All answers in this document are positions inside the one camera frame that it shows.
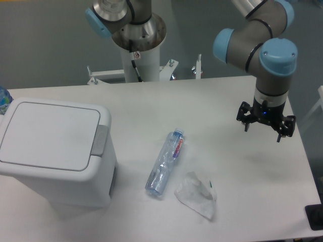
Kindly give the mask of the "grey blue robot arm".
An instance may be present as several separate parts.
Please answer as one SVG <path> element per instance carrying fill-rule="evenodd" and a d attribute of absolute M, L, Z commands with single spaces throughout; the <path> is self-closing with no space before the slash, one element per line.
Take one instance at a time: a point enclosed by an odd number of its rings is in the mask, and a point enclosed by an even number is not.
<path fill-rule="evenodd" d="M 298 50 L 280 35 L 294 20 L 293 7 L 287 1 L 234 1 L 234 5 L 247 25 L 242 30 L 221 30 L 212 52 L 256 78 L 253 103 L 241 104 L 237 120 L 245 127 L 256 122 L 270 126 L 279 138 L 291 137 L 296 117 L 284 116 L 283 110 Z M 94 1 L 85 18 L 97 35 L 111 38 L 119 47 L 127 82 L 170 79 L 171 65 L 159 65 L 159 48 L 167 29 L 153 13 L 151 1 Z"/>

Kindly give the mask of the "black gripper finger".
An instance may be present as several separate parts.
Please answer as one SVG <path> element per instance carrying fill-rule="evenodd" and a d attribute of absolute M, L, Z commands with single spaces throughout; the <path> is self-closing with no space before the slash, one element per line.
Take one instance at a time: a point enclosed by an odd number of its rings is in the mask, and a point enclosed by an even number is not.
<path fill-rule="evenodd" d="M 277 142 L 279 143 L 281 138 L 292 137 L 296 127 L 296 116 L 289 115 L 284 116 L 282 121 L 278 123 L 276 132 L 278 133 Z"/>
<path fill-rule="evenodd" d="M 244 131 L 247 132 L 251 123 L 253 123 L 252 107 L 243 101 L 239 107 L 236 120 L 244 125 Z"/>

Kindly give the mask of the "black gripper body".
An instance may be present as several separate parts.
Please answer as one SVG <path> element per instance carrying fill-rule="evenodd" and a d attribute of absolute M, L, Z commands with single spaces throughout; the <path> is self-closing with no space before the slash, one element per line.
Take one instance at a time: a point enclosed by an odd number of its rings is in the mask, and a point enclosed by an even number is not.
<path fill-rule="evenodd" d="M 253 106 L 250 111 L 250 122 L 258 122 L 272 128 L 280 128 L 283 125 L 285 103 L 286 94 L 268 96 L 263 93 L 255 93 Z"/>

